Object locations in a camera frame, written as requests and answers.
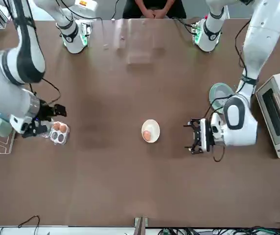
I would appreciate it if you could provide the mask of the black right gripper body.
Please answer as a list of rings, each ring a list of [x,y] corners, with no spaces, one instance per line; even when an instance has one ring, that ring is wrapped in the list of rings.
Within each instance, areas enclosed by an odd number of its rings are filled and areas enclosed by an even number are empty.
[[[49,106],[44,100],[40,101],[39,120],[51,120],[55,116],[55,110]]]

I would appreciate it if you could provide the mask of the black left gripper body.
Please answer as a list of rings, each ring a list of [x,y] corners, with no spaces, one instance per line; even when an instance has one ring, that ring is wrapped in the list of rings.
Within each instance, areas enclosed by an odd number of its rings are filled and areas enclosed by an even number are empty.
[[[209,152],[210,147],[215,145],[210,122],[206,118],[200,119],[200,140],[203,152]]]

